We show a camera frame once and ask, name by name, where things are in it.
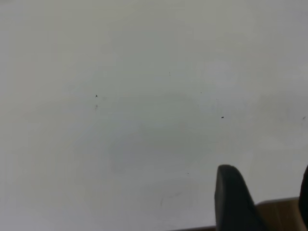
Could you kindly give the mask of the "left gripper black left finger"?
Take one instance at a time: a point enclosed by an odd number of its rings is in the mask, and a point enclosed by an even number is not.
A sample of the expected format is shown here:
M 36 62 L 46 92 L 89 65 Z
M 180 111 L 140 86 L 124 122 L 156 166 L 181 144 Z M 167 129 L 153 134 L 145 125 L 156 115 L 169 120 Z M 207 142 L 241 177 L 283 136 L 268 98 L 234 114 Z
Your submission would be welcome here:
M 262 221 L 240 171 L 231 165 L 217 169 L 215 218 L 218 231 L 263 231 Z

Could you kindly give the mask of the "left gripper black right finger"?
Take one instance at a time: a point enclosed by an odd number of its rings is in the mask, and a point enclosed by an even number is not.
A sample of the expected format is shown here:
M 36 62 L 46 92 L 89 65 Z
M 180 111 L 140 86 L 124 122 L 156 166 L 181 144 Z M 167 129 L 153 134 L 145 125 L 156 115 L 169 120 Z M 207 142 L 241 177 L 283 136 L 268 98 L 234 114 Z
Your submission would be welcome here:
M 298 207 L 304 224 L 308 225 L 308 167 L 306 167 L 303 175 Z

